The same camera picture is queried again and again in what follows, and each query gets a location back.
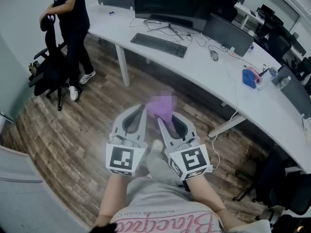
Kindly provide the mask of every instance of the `white wall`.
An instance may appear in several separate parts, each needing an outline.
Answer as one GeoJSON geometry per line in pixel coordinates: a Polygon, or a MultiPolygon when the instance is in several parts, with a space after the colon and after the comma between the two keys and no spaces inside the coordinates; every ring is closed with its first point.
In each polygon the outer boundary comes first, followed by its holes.
{"type": "Polygon", "coordinates": [[[275,11],[276,16],[284,22],[284,27],[290,30],[299,15],[283,0],[245,0],[244,5],[252,11],[256,11],[257,8],[263,4],[275,11]]]}
{"type": "MultiPolygon", "coordinates": [[[[95,2],[86,0],[87,5],[95,2]]],[[[0,0],[0,34],[25,69],[34,61],[34,55],[46,47],[39,17],[51,3],[53,0],[0,0]]],[[[58,21],[55,30],[57,43],[61,43],[58,21]]]]}
{"type": "Polygon", "coordinates": [[[306,50],[306,55],[305,57],[310,57],[311,56],[311,28],[309,27],[309,24],[303,20],[300,19],[292,28],[290,31],[291,34],[296,32],[299,34],[298,42],[302,47],[306,50]]]}
{"type": "Polygon", "coordinates": [[[1,35],[0,50],[0,111],[14,120],[32,93],[28,87],[30,75],[21,67],[1,35]]]}

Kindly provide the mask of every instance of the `white desk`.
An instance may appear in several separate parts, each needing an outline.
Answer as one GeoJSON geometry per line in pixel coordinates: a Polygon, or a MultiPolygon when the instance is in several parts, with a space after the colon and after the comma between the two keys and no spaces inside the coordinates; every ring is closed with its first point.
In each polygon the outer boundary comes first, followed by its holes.
{"type": "MultiPolygon", "coordinates": [[[[232,58],[227,52],[215,49],[220,59],[214,62],[209,55],[208,44],[205,47],[200,47],[195,40],[188,47],[183,59],[133,44],[130,41],[136,33],[149,34],[167,40],[173,40],[173,38],[159,31],[148,33],[146,27],[130,28],[130,22],[135,17],[134,11],[99,4],[89,6],[87,11],[91,24],[89,32],[116,45],[121,73],[126,86],[129,86],[130,81],[123,48],[142,55],[181,75],[232,108],[239,107],[241,115],[233,118],[231,124],[227,123],[220,127],[220,131],[223,132],[233,127],[234,123],[236,125],[248,119],[279,144],[306,173],[311,173],[311,147],[306,146],[304,142],[300,114],[272,83],[262,91],[253,90],[244,85],[242,83],[244,61],[232,58]],[[109,12],[111,11],[116,14],[110,16],[109,12]]],[[[143,25],[142,22],[142,19],[135,19],[132,26],[143,25]]],[[[192,30],[182,27],[174,27],[183,32],[192,32],[192,30]]],[[[196,34],[195,37],[201,45],[204,44],[205,40],[200,34],[196,34]]],[[[221,47],[213,40],[208,43],[221,47]]],[[[267,67],[280,67],[280,64],[273,57],[256,44],[254,51],[247,53],[244,59],[259,70],[262,70],[263,64],[266,64],[267,67]]]]}
{"type": "MultiPolygon", "coordinates": [[[[246,25],[246,23],[248,22],[249,19],[253,19],[256,22],[260,23],[261,25],[264,24],[264,19],[262,19],[260,16],[257,15],[253,16],[251,11],[246,8],[244,5],[240,4],[240,3],[236,3],[234,5],[235,8],[237,8],[238,10],[242,11],[243,13],[245,13],[245,18],[240,26],[240,29],[243,29],[244,26],[246,25]]],[[[292,46],[291,47],[291,52],[299,59],[299,60],[303,60],[303,56],[292,46]]]]}

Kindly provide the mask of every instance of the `chair armrest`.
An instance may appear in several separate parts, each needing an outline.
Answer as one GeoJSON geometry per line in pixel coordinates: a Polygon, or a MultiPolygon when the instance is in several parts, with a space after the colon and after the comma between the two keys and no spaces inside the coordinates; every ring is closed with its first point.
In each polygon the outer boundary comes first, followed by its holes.
{"type": "Polygon", "coordinates": [[[65,45],[67,45],[65,42],[63,42],[62,44],[58,44],[58,48],[62,49],[65,45]]]}
{"type": "Polygon", "coordinates": [[[45,54],[46,52],[48,51],[48,49],[44,49],[42,51],[40,51],[39,53],[37,53],[35,56],[34,56],[34,60],[37,59],[38,57],[42,56],[43,58],[47,58],[48,56],[45,54]]]}
{"type": "Polygon", "coordinates": [[[39,80],[41,80],[44,76],[44,72],[40,73],[38,76],[35,76],[33,80],[29,82],[29,87],[33,87],[39,80]]]}

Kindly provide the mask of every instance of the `keyboard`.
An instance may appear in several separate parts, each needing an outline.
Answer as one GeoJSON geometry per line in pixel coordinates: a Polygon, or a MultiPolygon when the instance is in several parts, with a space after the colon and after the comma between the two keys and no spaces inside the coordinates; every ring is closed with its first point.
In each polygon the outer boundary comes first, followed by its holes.
{"type": "Polygon", "coordinates": [[[142,33],[137,33],[133,37],[131,42],[152,49],[160,50],[162,52],[166,52],[180,58],[184,58],[186,51],[188,49],[187,47],[179,45],[177,43],[142,33]]]}

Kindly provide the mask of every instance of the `desk leg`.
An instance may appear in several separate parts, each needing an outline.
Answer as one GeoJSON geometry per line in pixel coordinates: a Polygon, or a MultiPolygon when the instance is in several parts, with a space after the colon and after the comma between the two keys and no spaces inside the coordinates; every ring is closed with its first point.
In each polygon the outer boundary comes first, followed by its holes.
{"type": "Polygon", "coordinates": [[[298,171],[301,171],[301,168],[299,168],[298,166],[288,167],[285,169],[286,173],[292,173],[292,172],[298,172],[298,171]]]}
{"type": "Polygon", "coordinates": [[[125,86],[130,86],[130,78],[129,78],[128,72],[127,72],[127,65],[126,65],[126,59],[125,59],[125,55],[124,55],[124,49],[117,44],[116,44],[116,49],[117,49],[119,64],[120,64],[120,68],[121,68],[121,74],[123,77],[123,82],[124,82],[125,86]]]}
{"type": "Polygon", "coordinates": [[[248,19],[249,19],[249,15],[247,15],[247,16],[245,17],[245,19],[244,19],[244,21],[243,21],[243,23],[242,23],[240,29],[243,29],[243,28],[244,28],[244,26],[245,26],[245,24],[247,23],[248,19]]]}
{"type": "Polygon", "coordinates": [[[213,138],[217,135],[217,133],[220,134],[222,132],[225,132],[228,129],[231,129],[232,127],[238,125],[239,123],[241,123],[245,120],[246,120],[246,118],[241,116],[241,115],[235,116],[234,118],[232,118],[231,122],[228,121],[228,122],[224,123],[223,125],[219,126],[218,128],[214,129],[213,131],[209,132],[208,136],[210,138],[213,138]]]}

